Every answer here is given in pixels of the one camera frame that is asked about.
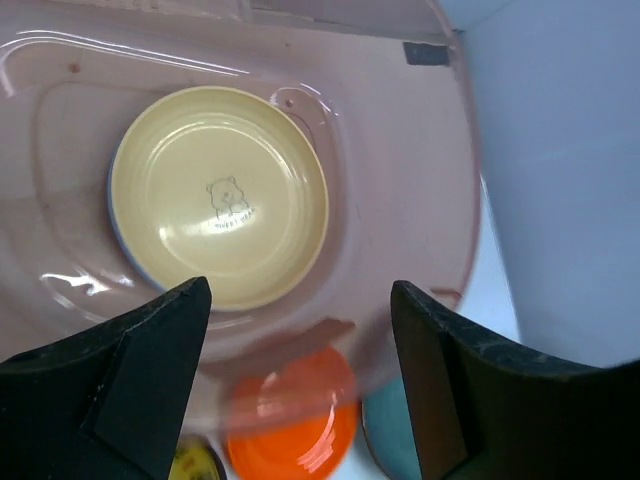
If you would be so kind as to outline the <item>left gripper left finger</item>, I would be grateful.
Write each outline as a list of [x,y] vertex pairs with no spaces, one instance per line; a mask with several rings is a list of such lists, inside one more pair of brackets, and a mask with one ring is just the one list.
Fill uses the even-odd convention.
[[2,478],[168,478],[210,307],[192,278],[2,362]]

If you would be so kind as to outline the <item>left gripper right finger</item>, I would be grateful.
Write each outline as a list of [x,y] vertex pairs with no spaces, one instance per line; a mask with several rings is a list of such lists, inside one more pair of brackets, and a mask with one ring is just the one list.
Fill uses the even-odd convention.
[[392,329],[425,479],[635,479],[639,365],[516,343],[407,281]]

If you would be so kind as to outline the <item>dark teal glazed plate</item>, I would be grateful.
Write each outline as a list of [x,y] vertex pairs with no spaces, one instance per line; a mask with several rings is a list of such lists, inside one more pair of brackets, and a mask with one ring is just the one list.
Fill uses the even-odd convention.
[[422,478],[401,376],[364,397],[361,422],[373,461],[389,479]]

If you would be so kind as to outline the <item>black and gold patterned plate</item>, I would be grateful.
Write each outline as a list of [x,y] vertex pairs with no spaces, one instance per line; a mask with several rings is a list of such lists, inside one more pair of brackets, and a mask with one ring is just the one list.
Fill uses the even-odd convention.
[[176,447],[169,480],[226,480],[225,467],[206,439],[182,437]]

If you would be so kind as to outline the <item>orange plate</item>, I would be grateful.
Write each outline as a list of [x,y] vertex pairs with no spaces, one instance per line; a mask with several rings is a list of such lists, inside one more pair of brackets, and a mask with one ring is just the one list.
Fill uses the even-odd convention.
[[346,358],[326,347],[231,391],[226,453],[241,479],[327,479],[355,439],[360,405]]

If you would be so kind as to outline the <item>pale yellow bear plate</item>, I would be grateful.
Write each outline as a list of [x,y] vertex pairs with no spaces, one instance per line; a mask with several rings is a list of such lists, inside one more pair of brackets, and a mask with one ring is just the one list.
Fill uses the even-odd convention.
[[166,290],[203,277],[215,310],[259,308],[296,288],[327,236],[330,197],[314,147],[282,110],[219,86],[176,91],[123,135],[118,226]]

